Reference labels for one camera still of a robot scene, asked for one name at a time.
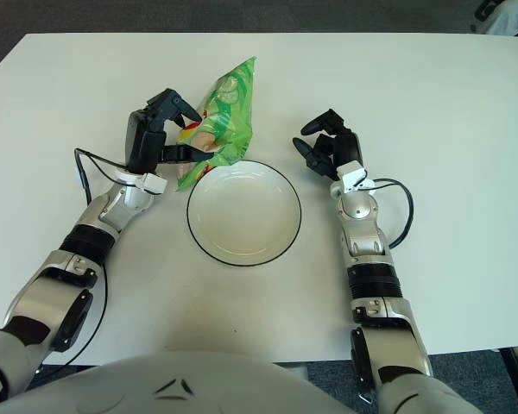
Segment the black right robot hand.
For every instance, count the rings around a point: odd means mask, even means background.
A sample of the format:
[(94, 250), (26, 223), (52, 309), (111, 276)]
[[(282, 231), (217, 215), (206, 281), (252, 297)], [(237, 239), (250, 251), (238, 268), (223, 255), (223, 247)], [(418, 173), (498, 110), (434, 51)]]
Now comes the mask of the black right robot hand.
[(329, 109), (308, 122), (300, 134), (319, 135), (311, 146), (303, 139), (294, 137), (292, 143), (305, 159), (306, 166), (320, 176), (338, 180), (337, 168), (352, 161), (363, 163), (357, 135), (345, 127), (344, 119)]

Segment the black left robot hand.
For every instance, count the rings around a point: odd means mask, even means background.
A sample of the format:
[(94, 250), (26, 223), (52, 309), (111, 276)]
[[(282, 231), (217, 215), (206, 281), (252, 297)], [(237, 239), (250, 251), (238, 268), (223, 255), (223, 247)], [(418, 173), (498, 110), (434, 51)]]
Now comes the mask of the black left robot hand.
[(165, 122), (173, 121), (184, 128), (184, 118), (201, 122), (202, 117), (180, 94), (166, 89), (150, 98), (147, 106), (129, 115), (125, 163), (130, 173), (154, 173), (159, 164), (186, 164), (209, 160), (207, 153), (187, 144), (167, 145)]

